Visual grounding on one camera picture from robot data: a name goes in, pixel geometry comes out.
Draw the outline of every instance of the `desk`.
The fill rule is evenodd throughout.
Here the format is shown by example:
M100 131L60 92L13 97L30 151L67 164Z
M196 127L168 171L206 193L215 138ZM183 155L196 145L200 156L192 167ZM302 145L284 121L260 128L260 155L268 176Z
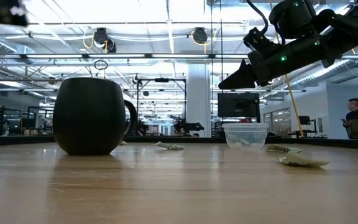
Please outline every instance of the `desk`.
M358 149L297 146L332 161L307 169L263 151L183 145L129 143L103 157L0 147L0 223L358 224Z

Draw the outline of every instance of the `ceiling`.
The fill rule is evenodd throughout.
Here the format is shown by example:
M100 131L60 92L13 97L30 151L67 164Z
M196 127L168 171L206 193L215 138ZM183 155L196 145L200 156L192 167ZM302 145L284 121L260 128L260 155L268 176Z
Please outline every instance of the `ceiling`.
M242 38L253 27L263 28L263 20L248 4L241 0L26 0L30 25L26 28L0 25L0 54L26 52L34 54L86 54L104 53L92 43L92 33L98 27L107 28L108 35L114 39L118 54L155 53L155 54L247 54L250 52L242 43ZM269 15L269 0L253 1L266 15ZM325 8L345 13L349 1L327 0L326 4L314 5L317 11ZM208 35L207 46L195 44L191 33L195 27L204 27ZM275 30L269 26L267 37L275 40ZM206 72L211 74L211 88L221 81L223 74L237 70L240 60L154 60L107 59L109 67L98 74L118 82L123 89L134 90L132 79L135 74L140 78L186 78L191 64L206 64ZM91 65L94 60L34 60L27 65L15 60L0 60L0 75L5 78L23 78L30 75L33 79L55 77L95 76L97 70ZM0 87L15 87L0 83ZM32 88L57 89L59 83L25 83ZM156 104L147 98L183 98L183 84L174 82L150 82L147 88L170 89L171 92L150 92L142 96L143 114L182 114L184 108L180 101L173 105ZM134 92L128 91L126 98L136 102ZM43 98L54 92L33 91Z

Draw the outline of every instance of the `mug handle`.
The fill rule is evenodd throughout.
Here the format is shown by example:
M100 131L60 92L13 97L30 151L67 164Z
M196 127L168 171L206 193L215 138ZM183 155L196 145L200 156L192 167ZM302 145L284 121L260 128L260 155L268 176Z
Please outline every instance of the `mug handle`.
M124 137L122 140L125 140L126 138L128 138L128 136L131 134L132 130L134 129L134 127L137 124L137 111L136 111L136 107L129 101L124 100L124 105L126 106L126 108L128 108L129 110L129 124L127 129L124 132Z

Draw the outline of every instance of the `man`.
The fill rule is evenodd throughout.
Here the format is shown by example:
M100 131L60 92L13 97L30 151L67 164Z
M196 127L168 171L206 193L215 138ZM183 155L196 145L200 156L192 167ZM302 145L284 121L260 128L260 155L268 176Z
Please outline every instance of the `man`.
M343 126L349 139L358 139L358 100L350 99L347 107L351 112L346 115L346 120L343 120Z

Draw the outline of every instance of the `wooden table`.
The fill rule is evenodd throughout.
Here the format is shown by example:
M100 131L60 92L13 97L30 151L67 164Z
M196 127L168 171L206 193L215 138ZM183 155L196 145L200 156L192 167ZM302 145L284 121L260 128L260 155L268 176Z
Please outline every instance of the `wooden table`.
M358 150L298 146L324 169L277 154L184 144L65 156L56 144L0 147L0 223L358 224Z

